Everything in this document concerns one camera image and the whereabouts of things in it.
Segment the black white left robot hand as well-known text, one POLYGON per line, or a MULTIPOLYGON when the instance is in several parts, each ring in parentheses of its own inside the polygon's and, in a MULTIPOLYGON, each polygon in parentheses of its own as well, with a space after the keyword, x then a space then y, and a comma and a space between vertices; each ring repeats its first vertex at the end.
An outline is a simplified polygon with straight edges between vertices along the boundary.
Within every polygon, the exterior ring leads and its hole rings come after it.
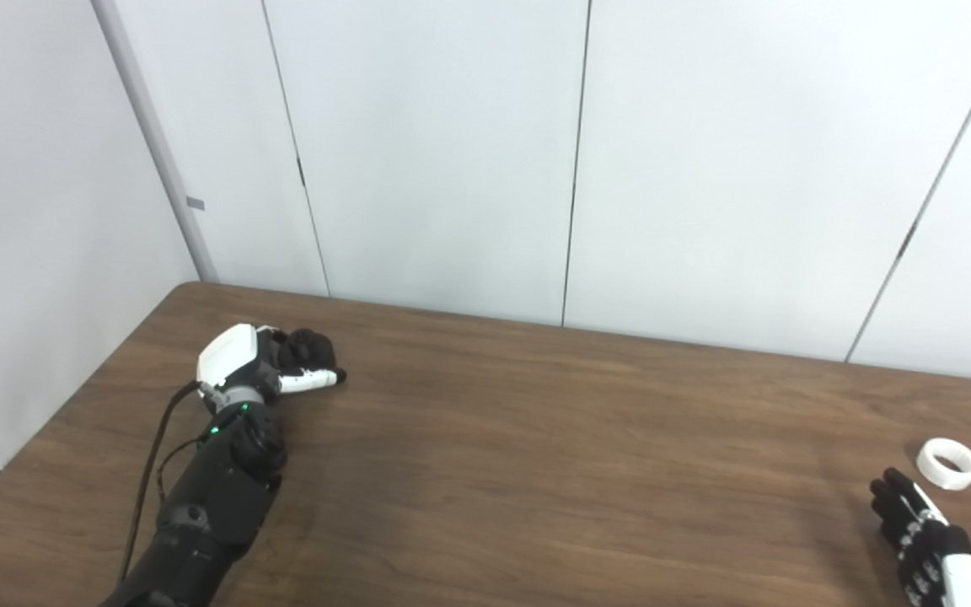
POLYGON ((213 416, 254 403, 272 405, 346 381, 331 340, 308 328, 238 324, 201 351, 196 368, 199 396, 213 416))

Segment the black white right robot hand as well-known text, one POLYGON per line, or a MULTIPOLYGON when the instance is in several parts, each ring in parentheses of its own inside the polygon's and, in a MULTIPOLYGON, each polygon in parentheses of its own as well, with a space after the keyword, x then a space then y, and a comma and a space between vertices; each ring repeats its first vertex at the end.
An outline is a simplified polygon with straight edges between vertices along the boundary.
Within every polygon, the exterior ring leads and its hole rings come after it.
POLYGON ((909 606, 971 606, 971 538, 893 466, 868 485, 909 606))

